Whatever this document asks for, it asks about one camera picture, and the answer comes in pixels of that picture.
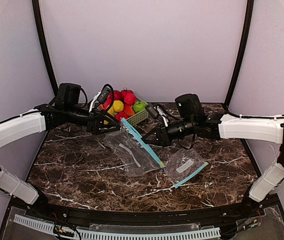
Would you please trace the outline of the yellow wrinkled banana-like fruit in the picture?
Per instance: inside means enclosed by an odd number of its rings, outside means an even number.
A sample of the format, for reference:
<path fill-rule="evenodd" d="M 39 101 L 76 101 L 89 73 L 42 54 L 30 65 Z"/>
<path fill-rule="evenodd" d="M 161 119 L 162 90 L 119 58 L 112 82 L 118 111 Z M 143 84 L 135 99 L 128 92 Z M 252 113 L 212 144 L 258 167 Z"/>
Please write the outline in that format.
<path fill-rule="evenodd" d="M 110 109 L 107 111 L 107 113 L 109 113 L 111 116 L 114 115 L 114 108 L 113 106 L 110 107 Z"/>

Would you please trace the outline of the large clear zip bag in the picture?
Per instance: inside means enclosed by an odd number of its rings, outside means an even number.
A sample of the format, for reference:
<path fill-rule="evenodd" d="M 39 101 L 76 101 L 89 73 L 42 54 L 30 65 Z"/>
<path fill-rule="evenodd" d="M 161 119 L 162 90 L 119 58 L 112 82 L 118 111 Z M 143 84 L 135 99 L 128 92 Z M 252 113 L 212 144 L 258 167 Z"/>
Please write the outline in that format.
<path fill-rule="evenodd" d="M 151 146 L 142 140 L 142 136 L 124 118 L 120 121 L 120 129 L 106 135 L 103 141 L 121 160 L 126 175 L 130 177 L 140 177 L 165 168 L 164 162 Z"/>

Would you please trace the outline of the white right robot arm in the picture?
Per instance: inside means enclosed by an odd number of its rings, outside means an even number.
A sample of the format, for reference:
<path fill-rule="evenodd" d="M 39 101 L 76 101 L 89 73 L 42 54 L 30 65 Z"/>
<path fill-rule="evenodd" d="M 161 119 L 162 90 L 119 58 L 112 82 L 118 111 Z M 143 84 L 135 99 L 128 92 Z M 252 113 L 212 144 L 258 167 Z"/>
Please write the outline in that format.
<path fill-rule="evenodd" d="M 184 94 L 175 99 L 180 115 L 174 122 L 154 127 L 142 139 L 145 143 L 168 147 L 174 140 L 191 135 L 209 140 L 244 139 L 278 144 L 279 155 L 272 165 L 255 181 L 248 198 L 259 203 L 284 180 L 284 114 L 274 116 L 205 114 L 196 94 Z"/>

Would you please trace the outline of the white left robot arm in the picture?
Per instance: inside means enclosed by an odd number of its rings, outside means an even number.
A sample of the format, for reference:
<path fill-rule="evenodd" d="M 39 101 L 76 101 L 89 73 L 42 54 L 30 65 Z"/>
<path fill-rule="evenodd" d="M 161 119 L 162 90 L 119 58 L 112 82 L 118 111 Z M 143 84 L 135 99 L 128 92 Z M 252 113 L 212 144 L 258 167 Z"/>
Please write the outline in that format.
<path fill-rule="evenodd" d="M 71 123 L 86 127 L 93 135 L 99 135 L 119 130 L 119 122 L 108 111 L 100 109 L 99 105 L 107 100 L 114 100 L 114 90 L 110 84 L 105 84 L 91 101 L 85 101 L 79 106 L 80 94 L 83 88 L 74 83 L 62 83 L 57 95 L 46 104 L 0 121 L 0 149 L 30 135 L 48 132 L 63 124 Z M 34 205 L 45 195 L 31 184 L 0 166 L 0 190 L 21 199 L 28 205 Z"/>

